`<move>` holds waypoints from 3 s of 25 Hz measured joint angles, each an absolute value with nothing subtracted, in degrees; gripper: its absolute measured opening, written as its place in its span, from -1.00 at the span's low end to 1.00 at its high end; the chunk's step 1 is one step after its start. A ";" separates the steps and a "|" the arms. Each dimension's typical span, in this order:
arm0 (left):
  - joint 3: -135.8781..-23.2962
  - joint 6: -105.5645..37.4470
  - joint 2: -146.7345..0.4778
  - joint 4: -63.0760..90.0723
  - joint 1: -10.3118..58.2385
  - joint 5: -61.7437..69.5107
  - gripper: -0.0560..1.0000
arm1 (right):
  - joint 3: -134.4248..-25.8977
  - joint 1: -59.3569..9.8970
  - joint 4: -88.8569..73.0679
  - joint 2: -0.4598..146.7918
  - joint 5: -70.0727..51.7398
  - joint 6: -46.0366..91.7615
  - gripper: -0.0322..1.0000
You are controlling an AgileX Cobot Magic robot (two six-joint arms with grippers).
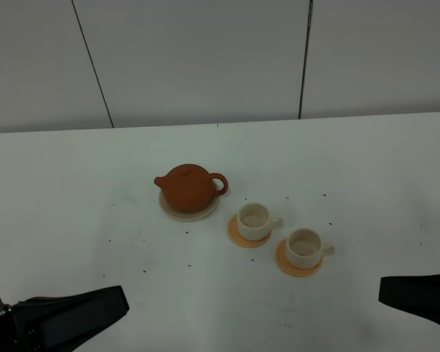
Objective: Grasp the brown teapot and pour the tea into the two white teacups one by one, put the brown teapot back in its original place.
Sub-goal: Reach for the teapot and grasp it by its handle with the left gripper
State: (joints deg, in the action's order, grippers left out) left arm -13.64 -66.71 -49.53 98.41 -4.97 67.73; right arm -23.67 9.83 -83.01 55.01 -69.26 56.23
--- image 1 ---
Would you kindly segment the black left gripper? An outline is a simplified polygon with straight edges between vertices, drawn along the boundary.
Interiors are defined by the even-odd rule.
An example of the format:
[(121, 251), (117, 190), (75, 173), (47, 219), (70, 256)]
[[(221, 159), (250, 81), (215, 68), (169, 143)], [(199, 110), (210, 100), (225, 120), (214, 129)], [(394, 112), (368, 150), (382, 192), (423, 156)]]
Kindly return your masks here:
[(0, 296), (0, 351), (74, 351), (128, 311), (120, 286), (15, 305), (4, 304)]

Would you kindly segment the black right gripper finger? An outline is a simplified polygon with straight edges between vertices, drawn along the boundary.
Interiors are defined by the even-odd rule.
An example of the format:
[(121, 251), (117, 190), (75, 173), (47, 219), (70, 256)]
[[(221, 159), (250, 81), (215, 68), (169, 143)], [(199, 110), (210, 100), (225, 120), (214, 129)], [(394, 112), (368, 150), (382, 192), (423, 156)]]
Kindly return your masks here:
[(440, 325), (440, 274), (383, 277), (378, 300)]

